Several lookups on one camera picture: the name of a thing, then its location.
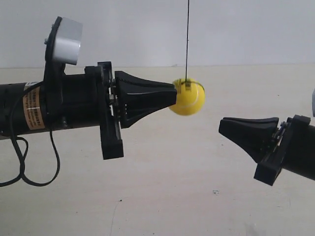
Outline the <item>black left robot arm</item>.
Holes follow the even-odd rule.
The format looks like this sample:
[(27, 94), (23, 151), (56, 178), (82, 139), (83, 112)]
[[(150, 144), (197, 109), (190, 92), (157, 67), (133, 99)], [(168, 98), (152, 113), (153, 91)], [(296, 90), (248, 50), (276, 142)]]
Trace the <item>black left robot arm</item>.
[(104, 159), (124, 155), (120, 131), (176, 103), (173, 84), (112, 71), (109, 61), (67, 75), (47, 66), (43, 82), (0, 87), (0, 136), (98, 126)]

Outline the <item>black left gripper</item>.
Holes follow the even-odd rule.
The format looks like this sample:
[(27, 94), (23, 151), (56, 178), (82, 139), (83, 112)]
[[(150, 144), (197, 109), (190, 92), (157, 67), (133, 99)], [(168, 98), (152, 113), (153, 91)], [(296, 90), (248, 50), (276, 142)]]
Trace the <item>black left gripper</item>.
[(129, 128), (140, 119), (176, 103), (177, 91), (170, 83), (146, 80), (115, 71), (110, 61), (87, 66), (85, 75), (95, 80), (97, 114), (100, 128), (102, 156), (104, 160), (124, 156), (123, 140), (115, 105), (115, 81), (119, 95), (121, 128)]

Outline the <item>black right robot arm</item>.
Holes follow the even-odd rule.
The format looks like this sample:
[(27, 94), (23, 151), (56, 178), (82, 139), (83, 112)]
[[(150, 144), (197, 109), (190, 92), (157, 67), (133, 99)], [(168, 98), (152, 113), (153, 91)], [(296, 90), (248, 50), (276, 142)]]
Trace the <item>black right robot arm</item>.
[(283, 169), (315, 178), (315, 127), (310, 122), (310, 117), (300, 115), (284, 122), (278, 117), (224, 117), (219, 133), (254, 160), (254, 179), (272, 186)]

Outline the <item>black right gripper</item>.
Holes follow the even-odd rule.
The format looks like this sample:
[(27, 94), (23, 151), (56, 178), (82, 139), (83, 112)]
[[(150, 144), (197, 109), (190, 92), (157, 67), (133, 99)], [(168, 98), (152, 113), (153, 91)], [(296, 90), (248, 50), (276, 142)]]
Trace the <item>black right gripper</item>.
[(295, 115), (275, 151), (264, 157), (273, 146), (279, 118), (232, 118), (220, 121), (219, 133), (243, 149), (258, 163), (254, 179), (272, 186), (285, 169), (311, 178), (311, 118)]

